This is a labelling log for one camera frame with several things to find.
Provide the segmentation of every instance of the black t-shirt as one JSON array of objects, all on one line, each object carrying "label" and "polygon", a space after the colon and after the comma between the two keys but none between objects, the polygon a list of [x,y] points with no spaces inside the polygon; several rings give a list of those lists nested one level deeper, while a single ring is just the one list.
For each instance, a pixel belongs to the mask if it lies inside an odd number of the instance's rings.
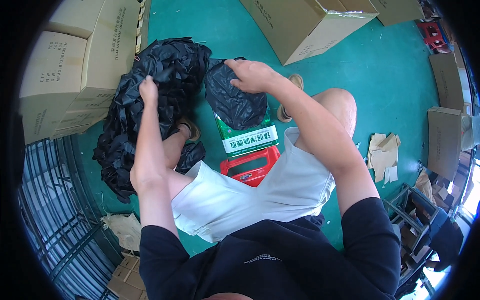
[{"label": "black t-shirt", "polygon": [[238,230],[190,258],[157,226],[142,229],[140,275],[150,300],[202,299],[221,292],[267,299],[394,299],[400,246],[378,198],[342,218],[344,253],[311,218],[271,220]]}]

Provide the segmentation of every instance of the white shorts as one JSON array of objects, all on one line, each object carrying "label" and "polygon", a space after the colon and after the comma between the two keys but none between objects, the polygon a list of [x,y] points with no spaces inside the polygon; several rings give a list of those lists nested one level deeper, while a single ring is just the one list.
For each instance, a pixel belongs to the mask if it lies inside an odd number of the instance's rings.
[{"label": "white shorts", "polygon": [[172,200],[177,227],[217,242],[261,220],[290,222],[319,215],[335,181],[312,154],[294,146],[299,134],[296,127],[285,130],[285,151],[257,188],[198,162],[186,174],[192,183]]}]

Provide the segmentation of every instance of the shoe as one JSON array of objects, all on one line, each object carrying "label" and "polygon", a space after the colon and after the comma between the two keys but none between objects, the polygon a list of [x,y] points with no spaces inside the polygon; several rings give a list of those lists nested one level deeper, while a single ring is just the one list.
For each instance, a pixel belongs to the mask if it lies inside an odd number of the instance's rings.
[{"label": "shoe", "polygon": [[183,124],[190,129],[190,136],[188,138],[189,141],[195,142],[200,138],[200,135],[202,135],[202,132],[200,131],[200,128],[198,128],[197,125],[195,125],[192,121],[190,121],[187,117],[182,117],[179,120],[178,125]]},{"label": "shoe", "polygon": [[[294,85],[296,85],[300,90],[303,91],[303,78],[300,75],[292,74],[292,75],[290,75],[288,80],[293,82]],[[278,120],[280,122],[288,123],[288,122],[292,121],[292,117],[287,115],[287,113],[285,112],[285,108],[281,104],[278,107],[278,109],[276,110],[276,117],[278,118]]]}]

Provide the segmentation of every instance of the green epoxy floor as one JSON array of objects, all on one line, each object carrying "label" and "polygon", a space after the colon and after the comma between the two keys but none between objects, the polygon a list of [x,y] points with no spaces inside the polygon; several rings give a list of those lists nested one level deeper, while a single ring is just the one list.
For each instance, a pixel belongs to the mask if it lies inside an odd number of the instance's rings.
[{"label": "green epoxy floor", "polygon": [[[438,105],[437,88],[428,60],[429,51],[414,22],[389,27],[374,19],[326,53],[282,67],[264,35],[242,4],[236,0],[152,0],[148,41],[191,36],[196,42],[205,42],[212,50],[212,58],[244,56],[270,65],[284,76],[302,75],[305,92],[315,95],[327,88],[338,87],[350,91],[357,102],[358,120],[353,141],[361,142],[359,151],[365,157],[372,133],[394,132],[401,139],[398,159],[398,181],[376,186],[381,197],[395,192],[403,182],[414,184],[418,161],[427,162],[427,109]],[[226,159],[212,110],[204,100],[204,89],[198,95],[200,105],[195,122],[202,130],[205,162],[219,171]],[[278,107],[273,98],[271,108]],[[294,122],[276,122],[280,139],[278,149],[284,150],[283,132]],[[102,124],[96,124],[87,133],[78,136],[88,183],[106,213],[139,212],[138,199],[122,204],[100,179],[100,165],[91,159]],[[342,230],[336,192],[323,207],[326,221],[323,232],[334,247],[341,249]],[[198,236],[180,233],[180,240],[190,255],[195,255],[212,244]]]}]

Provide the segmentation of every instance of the red plastic stool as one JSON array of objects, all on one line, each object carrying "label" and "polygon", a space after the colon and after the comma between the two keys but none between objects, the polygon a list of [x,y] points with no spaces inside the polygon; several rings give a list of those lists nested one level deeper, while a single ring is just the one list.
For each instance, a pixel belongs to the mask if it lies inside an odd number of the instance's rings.
[{"label": "red plastic stool", "polygon": [[280,157],[280,152],[276,146],[271,146],[263,150],[250,153],[232,161],[229,161],[228,159],[224,160],[220,163],[220,173],[227,176],[229,169],[262,157],[266,157],[267,159],[267,164],[265,166],[232,176],[233,179],[256,188]]},{"label": "red plastic stool", "polygon": [[423,39],[425,44],[430,47],[430,49],[435,49],[446,45],[442,33],[438,28],[438,24],[435,22],[420,22],[417,23],[418,28],[423,30],[426,38]]}]

